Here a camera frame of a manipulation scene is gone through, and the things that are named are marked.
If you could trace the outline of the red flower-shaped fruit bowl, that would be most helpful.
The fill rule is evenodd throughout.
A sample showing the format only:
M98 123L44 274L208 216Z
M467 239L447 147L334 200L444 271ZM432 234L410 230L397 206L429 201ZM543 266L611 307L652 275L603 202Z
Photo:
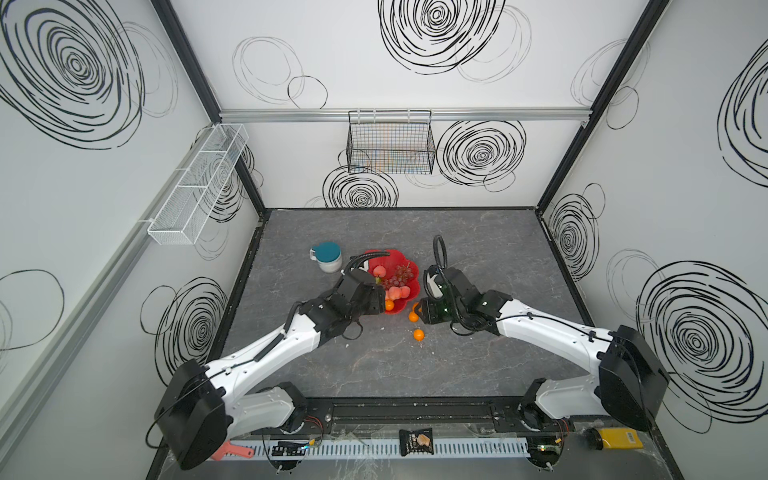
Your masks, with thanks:
M362 269L374 276L385 291L385 313L397 314L418 298L421 291L420 270L399 250L387 250L388 256L366 260Z

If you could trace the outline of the purple fake grape bunch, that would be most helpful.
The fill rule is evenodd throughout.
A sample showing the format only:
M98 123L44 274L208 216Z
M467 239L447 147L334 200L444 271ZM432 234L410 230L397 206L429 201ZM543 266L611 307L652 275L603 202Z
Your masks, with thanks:
M415 277L412 267L408 265L397 265L388 272L388 276L383 280L383 285L389 289L391 287L407 286Z

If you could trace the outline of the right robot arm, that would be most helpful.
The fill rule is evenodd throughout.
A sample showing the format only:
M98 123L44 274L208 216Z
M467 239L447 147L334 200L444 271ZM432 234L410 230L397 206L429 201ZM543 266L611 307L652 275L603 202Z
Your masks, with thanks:
M517 415L529 430L543 431L571 417L610 417L651 430L670 378L643 336L626 325L616 330L574 323L495 290L464 299L457 293L427 296L413 308L426 324L461 325L521 340L584 370L566 380L536 379L520 399Z

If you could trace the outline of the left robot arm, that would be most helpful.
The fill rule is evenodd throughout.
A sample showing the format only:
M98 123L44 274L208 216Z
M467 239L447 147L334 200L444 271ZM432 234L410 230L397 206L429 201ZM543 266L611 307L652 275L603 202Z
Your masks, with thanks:
M173 374L153 415L164 445L182 470L211 458L227 441L251 431L296 431L303 396L280 384L252 390L293 360L342 335L363 316L384 311L377 283L340 280L320 296L292 305L285 323L241 350L207 364L189 360Z

